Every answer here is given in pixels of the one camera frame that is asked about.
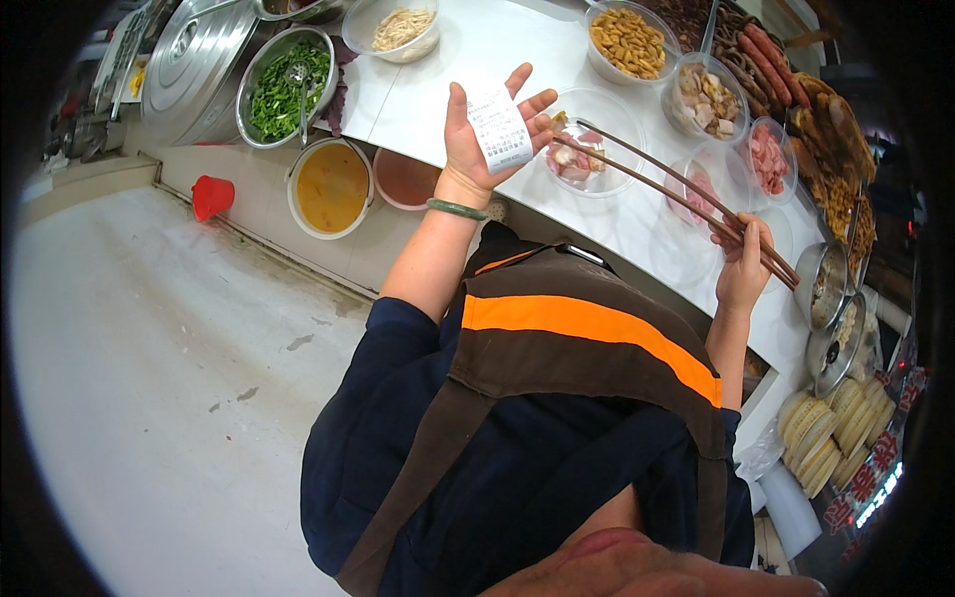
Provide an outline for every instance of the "navy blue shirt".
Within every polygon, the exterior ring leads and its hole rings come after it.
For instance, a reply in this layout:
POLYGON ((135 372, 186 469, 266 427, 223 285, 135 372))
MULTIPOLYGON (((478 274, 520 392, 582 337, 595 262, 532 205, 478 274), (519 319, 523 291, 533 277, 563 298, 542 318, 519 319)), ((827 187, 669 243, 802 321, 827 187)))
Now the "navy blue shirt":
MULTIPOLYGON (((439 327, 404 301, 372 306, 302 464, 302 529, 327 574, 338 573, 397 477, 451 367, 460 319, 460 307, 439 327)), ((749 566, 750 495, 732 471, 739 413, 722 415, 729 487, 721 560, 749 566)), ((692 550, 695 462, 683 421, 656 406, 567 394, 504 398, 401 530, 379 594, 479 593, 553 553, 630 483, 647 535, 692 550)))

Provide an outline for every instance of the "receipt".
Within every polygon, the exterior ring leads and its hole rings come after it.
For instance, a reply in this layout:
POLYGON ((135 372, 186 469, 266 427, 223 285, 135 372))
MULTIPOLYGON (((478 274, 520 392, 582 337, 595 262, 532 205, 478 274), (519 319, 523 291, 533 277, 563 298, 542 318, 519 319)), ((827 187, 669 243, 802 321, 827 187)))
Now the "receipt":
POLYGON ((503 83, 468 95, 468 122, 491 174, 534 158, 524 119, 503 83))

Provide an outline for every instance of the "pot lid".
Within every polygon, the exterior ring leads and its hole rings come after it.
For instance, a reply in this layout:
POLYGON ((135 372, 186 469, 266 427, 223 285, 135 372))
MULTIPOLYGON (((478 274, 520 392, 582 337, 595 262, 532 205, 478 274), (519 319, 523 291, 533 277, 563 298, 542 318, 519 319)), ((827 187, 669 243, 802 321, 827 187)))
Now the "pot lid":
POLYGON ((185 0, 153 50, 142 83, 142 122, 172 144, 196 124, 255 28, 251 0, 195 18, 221 0, 185 0))

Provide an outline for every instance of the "orange soup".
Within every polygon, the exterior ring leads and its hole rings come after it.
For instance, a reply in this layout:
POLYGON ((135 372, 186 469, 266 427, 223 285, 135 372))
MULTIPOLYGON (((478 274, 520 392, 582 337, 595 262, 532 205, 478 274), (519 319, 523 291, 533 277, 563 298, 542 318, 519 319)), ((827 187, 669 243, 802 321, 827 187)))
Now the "orange soup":
POLYGON ((368 171, 348 145, 329 143, 302 164, 297 188, 299 206, 308 223, 322 232, 341 232, 365 206, 368 171))

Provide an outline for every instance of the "brown apron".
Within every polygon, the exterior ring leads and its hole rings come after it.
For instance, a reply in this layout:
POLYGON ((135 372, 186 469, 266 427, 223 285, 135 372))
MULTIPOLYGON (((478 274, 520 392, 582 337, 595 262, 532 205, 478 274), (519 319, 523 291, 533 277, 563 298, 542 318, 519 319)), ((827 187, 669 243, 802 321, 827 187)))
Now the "brown apron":
POLYGON ((703 344, 671 311, 607 269, 550 246, 464 281, 457 351, 381 507, 335 577, 373 597, 401 527, 502 398, 621 396, 679 415, 699 453, 697 551, 719 561, 726 518, 720 381, 703 344))

